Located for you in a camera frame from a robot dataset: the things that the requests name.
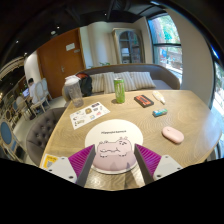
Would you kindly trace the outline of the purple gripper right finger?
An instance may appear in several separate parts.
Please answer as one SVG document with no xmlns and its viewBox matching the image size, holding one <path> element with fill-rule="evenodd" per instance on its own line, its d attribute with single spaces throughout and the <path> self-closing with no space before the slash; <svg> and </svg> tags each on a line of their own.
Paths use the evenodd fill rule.
<svg viewBox="0 0 224 224">
<path fill-rule="evenodd" d="M 136 144 L 134 155 L 137 159 L 145 184 L 152 183 L 182 169 L 182 166 L 169 155 L 159 155 Z"/>
</svg>

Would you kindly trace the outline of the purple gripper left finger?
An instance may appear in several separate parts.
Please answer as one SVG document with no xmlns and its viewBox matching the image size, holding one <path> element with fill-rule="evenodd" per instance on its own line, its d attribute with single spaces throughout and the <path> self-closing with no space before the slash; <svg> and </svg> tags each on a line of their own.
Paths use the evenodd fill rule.
<svg viewBox="0 0 224 224">
<path fill-rule="evenodd" d="M 95 146 L 91 145 L 70 157 L 60 157 L 47 171 L 84 187 L 95 155 Z"/>
</svg>

